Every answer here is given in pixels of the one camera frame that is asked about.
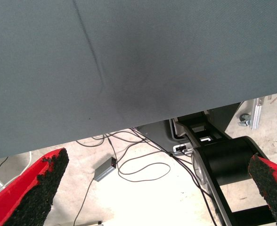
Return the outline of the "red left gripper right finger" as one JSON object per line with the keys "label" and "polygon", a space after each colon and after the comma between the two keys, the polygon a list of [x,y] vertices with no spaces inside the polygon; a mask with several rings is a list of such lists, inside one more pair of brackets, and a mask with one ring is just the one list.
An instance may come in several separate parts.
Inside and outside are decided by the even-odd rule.
{"label": "red left gripper right finger", "polygon": [[255,154],[249,161],[248,172],[277,223],[277,164]]}

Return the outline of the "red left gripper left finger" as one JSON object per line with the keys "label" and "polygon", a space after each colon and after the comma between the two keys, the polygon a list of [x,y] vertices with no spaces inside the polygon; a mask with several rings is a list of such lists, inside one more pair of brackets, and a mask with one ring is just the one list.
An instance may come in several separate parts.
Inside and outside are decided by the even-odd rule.
{"label": "red left gripper left finger", "polygon": [[69,163],[67,150],[46,153],[0,192],[0,226],[42,226]]}

